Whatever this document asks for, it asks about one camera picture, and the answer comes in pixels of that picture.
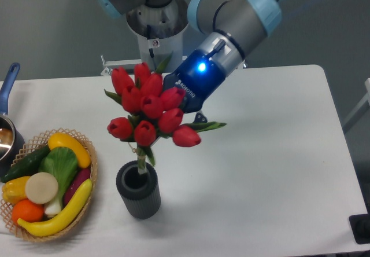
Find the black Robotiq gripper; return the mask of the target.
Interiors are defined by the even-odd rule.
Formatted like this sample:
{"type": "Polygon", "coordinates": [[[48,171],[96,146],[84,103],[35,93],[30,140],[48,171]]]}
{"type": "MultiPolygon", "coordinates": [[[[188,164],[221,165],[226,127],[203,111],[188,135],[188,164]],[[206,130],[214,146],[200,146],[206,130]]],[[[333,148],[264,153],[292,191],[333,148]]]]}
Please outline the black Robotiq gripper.
{"type": "Polygon", "coordinates": [[[165,76],[163,89],[177,87],[185,91],[185,113],[196,112],[194,123],[207,123],[200,109],[204,101],[225,81],[225,70],[206,57],[202,50],[193,51],[178,68],[165,76]]]}

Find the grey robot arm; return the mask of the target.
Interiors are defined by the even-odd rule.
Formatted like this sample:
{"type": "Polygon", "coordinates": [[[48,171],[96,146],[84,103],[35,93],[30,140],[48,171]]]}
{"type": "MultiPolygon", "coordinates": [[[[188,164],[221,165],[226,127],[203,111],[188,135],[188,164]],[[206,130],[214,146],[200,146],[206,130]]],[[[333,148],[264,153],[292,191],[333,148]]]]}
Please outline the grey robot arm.
{"type": "Polygon", "coordinates": [[[183,89],[182,109],[200,123],[205,100],[282,19],[282,0],[97,1],[111,17],[125,17],[141,60],[164,66],[164,88],[183,89]]]}

